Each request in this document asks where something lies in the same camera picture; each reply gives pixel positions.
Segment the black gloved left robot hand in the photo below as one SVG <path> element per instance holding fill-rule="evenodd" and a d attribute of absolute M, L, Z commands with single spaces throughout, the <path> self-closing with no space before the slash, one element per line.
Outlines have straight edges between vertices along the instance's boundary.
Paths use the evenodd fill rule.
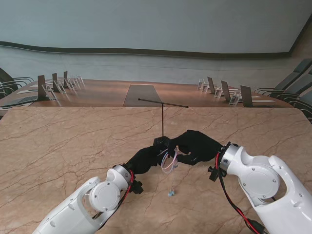
<path fill-rule="evenodd" d="M 167 151 L 163 145 L 140 149 L 124 166 L 133 174 L 140 175 L 149 171 L 152 166 L 161 164 L 162 155 Z"/>

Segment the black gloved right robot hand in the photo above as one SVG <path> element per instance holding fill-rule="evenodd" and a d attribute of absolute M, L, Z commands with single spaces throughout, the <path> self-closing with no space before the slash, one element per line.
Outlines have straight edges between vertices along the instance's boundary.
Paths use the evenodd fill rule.
<path fill-rule="evenodd" d="M 195 130 L 187 130 L 169 141 L 168 154 L 171 157 L 175 156 L 176 146 L 183 153 L 176 156 L 177 161 L 188 165 L 212 160 L 223 147 L 219 142 Z"/>

